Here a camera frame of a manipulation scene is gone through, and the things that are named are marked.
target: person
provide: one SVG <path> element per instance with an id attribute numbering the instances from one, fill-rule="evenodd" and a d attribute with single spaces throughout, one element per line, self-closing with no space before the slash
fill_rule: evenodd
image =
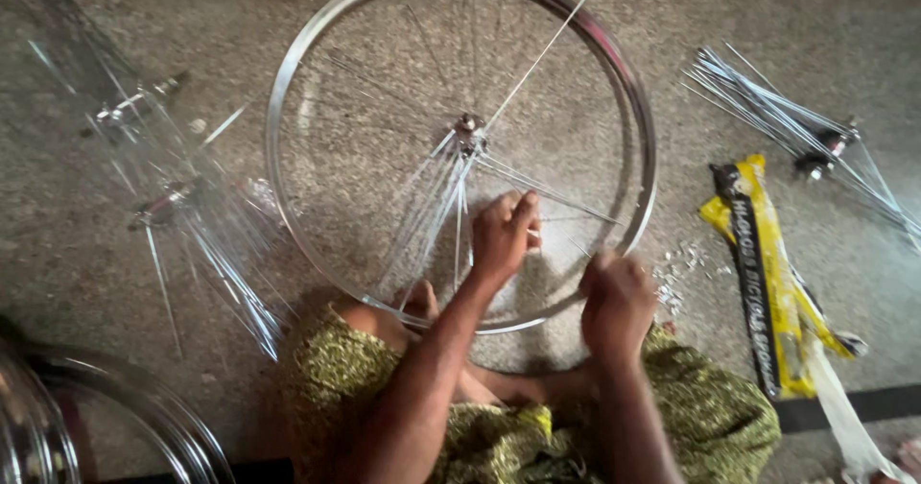
<path id="1" fill-rule="evenodd" d="M 467 360 L 496 293 L 540 246 L 539 198 L 497 198 L 473 222 L 473 266 L 443 311 L 422 282 L 398 296 L 421 334 L 358 303 L 305 319 L 283 354 L 300 482 L 754 482 L 780 436 L 758 388 L 653 325 L 632 256 L 590 261 L 590 356 L 541 376 Z"/>

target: yellow packaging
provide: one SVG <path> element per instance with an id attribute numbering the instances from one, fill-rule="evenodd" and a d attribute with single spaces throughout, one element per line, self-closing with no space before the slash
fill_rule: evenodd
<path id="1" fill-rule="evenodd" d="M 797 284 L 764 187 L 765 158 L 711 166 L 720 196 L 700 214 L 738 253 L 743 308 L 762 387 L 774 399 L 815 396 L 803 364 Z"/>

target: concrete floor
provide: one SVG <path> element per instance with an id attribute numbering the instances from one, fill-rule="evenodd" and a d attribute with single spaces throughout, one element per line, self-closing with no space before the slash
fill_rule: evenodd
<path id="1" fill-rule="evenodd" d="M 212 129 L 243 102 L 250 103 L 216 144 L 224 165 L 240 179 L 263 176 L 262 109 L 275 69 L 296 32 L 325 1 L 77 0 L 148 78 L 190 70 L 190 85 L 177 101 L 180 122 L 201 118 Z M 860 334 L 873 348 L 865 359 L 836 364 L 846 389 L 921 382 L 915 354 L 921 298 L 912 290 L 921 275 L 917 255 L 834 184 L 794 180 L 786 153 L 678 84 L 697 46 L 732 43 L 794 101 L 841 119 L 859 115 L 893 192 L 918 211 L 921 194 L 912 189 L 921 181 L 914 169 L 921 159 L 915 139 L 921 124 L 916 110 L 921 107 L 921 3 L 590 0 L 589 9 L 624 44 L 646 82 L 656 121 L 659 195 L 640 252 L 652 264 L 664 264 L 663 254 L 680 241 L 697 241 L 716 265 L 729 265 L 725 245 L 696 214 L 713 193 L 707 166 L 763 152 L 791 260 L 835 326 Z M 15 26 L 5 25 L 7 30 L 21 38 Z M 535 28 L 533 36 L 532 47 L 539 50 L 543 34 Z M 448 50 L 450 43 L 444 46 Z M 502 91 L 481 95 L 481 104 L 488 107 Z M 581 105 L 574 106 L 573 113 Z M 567 114 L 569 107 L 562 108 L 558 112 Z M 225 313 L 203 310 L 189 292 L 176 291 L 185 348 L 184 360 L 177 360 L 143 238 L 125 230 L 124 210 L 95 196 L 92 187 L 73 184 L 71 172 L 49 169 L 56 165 L 52 158 L 21 147 L 12 130 L 0 127 L 4 314 L 40 340 L 118 354 L 155 372 L 201 413 L 232 460 L 282 454 L 282 446 L 266 441 L 271 425 L 268 407 L 261 405 L 266 393 L 260 389 L 269 387 L 271 366 L 245 331 Z M 578 187 L 590 191 L 592 185 L 579 181 Z M 685 310 L 675 317 L 679 337 L 733 371 L 754 376 L 738 282 L 693 276 L 683 281 Z M 303 262 L 290 266 L 285 279 L 285 293 L 304 289 L 308 304 L 334 294 Z M 517 370 L 571 364 L 582 352 L 576 319 L 575 313 L 564 313 L 524 334 L 487 338 L 475 347 L 474 357 Z M 891 449 L 919 426 L 916 419 L 895 420 L 872 425 L 870 432 Z M 111 433 L 108 425 L 99 431 Z M 127 431 L 94 437 L 103 454 L 100 476 L 164 469 L 143 444 L 124 441 L 127 437 Z M 796 483 L 831 475 L 837 464 L 827 432 L 792 435 L 763 481 Z"/>

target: bicycle wheel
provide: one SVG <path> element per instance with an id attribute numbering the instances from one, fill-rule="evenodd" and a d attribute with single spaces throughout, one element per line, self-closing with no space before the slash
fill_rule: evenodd
<path id="1" fill-rule="evenodd" d="M 592 252 L 636 245 L 657 175 L 638 77 L 577 9 L 573 0 L 322 7 L 283 59 L 266 122 L 279 208 L 313 265 L 424 327 L 396 291 L 427 278 L 446 302 L 472 265 L 471 214 L 533 188 L 543 248 L 478 332 L 537 325 L 576 304 Z"/>

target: hand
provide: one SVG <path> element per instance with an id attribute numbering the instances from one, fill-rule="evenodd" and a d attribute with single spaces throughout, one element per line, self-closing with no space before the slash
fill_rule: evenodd
<path id="1" fill-rule="evenodd" d="M 656 312 L 655 283 L 632 256 L 595 254 L 579 282 L 588 300 L 582 312 L 582 337 L 593 358 L 639 363 L 643 339 Z"/>
<path id="2" fill-rule="evenodd" d="M 519 271 L 525 252 L 541 246 L 529 232 L 541 229 L 539 200 L 533 191 L 505 193 L 473 220 L 472 278 L 499 290 Z"/>

